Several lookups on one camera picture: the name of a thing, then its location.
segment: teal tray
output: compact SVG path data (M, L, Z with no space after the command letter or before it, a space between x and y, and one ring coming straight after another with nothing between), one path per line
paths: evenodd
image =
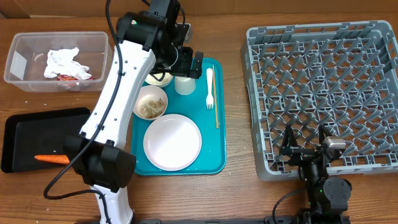
M206 69L215 68L217 85L217 105L219 128L216 129L215 109L206 108L207 80ZM194 175L217 174L224 169L226 164L225 142L225 111L223 71L220 63L212 58L204 58L201 66L201 77L196 81L195 91L188 95L179 95L174 89L173 81L163 88L169 99L165 114L181 114L190 118L199 128L202 138L201 150L198 158L190 166L178 171L165 171L154 166L144 152L144 135L151 124L138 118L132 121L131 153L136 155L137 164L135 172L139 175Z

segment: clear plastic bin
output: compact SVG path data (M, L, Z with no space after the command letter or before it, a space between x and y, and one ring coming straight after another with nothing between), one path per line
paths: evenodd
M79 48L73 59L89 66L93 80L57 81L45 78L49 50ZM14 36L4 81L24 91L101 91L112 63L112 50L104 32L38 32Z

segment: plastic fork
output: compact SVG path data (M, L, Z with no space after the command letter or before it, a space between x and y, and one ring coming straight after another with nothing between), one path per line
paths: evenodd
M207 78L207 97L206 97L206 106L207 109L213 109L214 98L211 94L211 85L213 84L213 69L207 68L206 70L206 78Z

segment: gray wire rack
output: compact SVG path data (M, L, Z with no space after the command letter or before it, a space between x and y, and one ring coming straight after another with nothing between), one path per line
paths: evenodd
M331 175L397 172L397 56L386 21L250 28L241 58L259 178L298 177L279 156L286 124L307 149L319 124L346 141Z

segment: carrot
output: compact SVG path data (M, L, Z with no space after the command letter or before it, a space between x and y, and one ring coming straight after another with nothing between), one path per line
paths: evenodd
M52 162L56 164L69 164L69 159L67 155L36 155L35 159L37 159L38 161Z

